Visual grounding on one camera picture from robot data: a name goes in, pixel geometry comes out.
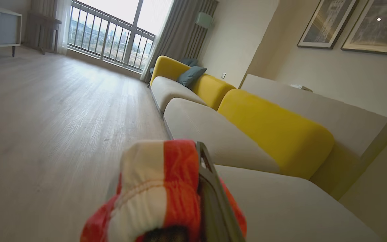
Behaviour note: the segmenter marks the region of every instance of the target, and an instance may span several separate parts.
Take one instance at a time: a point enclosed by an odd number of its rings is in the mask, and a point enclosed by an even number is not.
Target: wooden floor
[[[0,48],[0,241],[78,241],[124,148],[168,136],[146,84]]]

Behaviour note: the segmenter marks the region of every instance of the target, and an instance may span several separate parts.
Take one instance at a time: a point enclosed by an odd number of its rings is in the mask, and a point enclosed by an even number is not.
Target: wall sconce
[[[212,26],[212,22],[213,22],[213,17],[206,14],[205,12],[199,12],[195,20],[195,23],[197,25],[204,27],[206,29]]]

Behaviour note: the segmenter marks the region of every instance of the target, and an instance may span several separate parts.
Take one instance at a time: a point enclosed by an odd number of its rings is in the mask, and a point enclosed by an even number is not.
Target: framed artwork
[[[321,0],[298,47],[332,49],[358,0]]]
[[[342,50],[387,54],[387,0],[369,0]]]

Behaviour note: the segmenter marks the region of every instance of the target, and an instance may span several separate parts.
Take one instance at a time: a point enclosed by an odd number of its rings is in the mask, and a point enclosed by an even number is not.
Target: striped cloth
[[[117,194],[91,216],[81,242],[141,242],[156,228],[186,227],[200,240],[198,153],[191,140],[141,141],[122,154]],[[246,220],[223,185],[246,236]]]

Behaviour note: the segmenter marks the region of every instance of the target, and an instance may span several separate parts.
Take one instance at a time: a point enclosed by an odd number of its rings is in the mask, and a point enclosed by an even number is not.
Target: metal railing
[[[71,1],[68,46],[142,71],[155,35],[76,0]]]

